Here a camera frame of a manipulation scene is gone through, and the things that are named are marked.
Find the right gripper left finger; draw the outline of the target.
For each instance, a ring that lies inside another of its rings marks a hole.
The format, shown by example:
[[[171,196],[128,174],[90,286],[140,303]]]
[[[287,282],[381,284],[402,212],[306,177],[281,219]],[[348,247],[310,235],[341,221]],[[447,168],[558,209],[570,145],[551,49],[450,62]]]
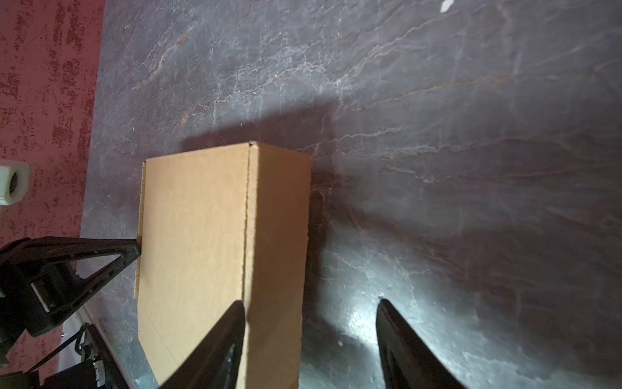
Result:
[[[243,302],[235,301],[163,388],[234,389],[246,331]]]

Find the brown cardboard box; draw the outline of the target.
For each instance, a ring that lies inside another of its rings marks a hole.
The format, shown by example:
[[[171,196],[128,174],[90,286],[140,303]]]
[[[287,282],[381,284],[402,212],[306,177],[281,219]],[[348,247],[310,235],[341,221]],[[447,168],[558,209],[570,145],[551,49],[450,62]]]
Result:
[[[295,388],[301,364],[311,159],[249,142],[144,162],[139,341],[158,383],[235,301],[239,388]]]

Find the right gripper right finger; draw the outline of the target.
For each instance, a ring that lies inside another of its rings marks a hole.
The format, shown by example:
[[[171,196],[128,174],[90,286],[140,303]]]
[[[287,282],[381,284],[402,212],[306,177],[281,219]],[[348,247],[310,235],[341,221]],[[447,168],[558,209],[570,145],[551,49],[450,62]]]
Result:
[[[376,331],[387,388],[464,389],[387,299],[378,304]]]

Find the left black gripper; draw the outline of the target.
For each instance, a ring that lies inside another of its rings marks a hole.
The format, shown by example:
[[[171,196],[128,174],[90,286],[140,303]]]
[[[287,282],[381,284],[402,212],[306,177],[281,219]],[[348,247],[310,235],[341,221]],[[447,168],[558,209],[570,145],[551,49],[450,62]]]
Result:
[[[1,248],[1,364],[24,331],[43,336],[62,325],[91,297],[139,258],[134,239],[23,238]],[[73,264],[115,260],[89,277]]]

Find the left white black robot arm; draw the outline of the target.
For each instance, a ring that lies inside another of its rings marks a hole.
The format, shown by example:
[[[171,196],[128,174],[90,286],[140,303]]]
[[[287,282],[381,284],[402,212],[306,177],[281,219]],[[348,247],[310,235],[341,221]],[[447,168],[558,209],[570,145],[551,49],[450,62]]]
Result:
[[[1,249],[1,363],[24,332],[60,327],[136,259],[132,239],[24,238]],[[84,323],[25,372],[5,374],[3,388],[126,388],[102,335]]]

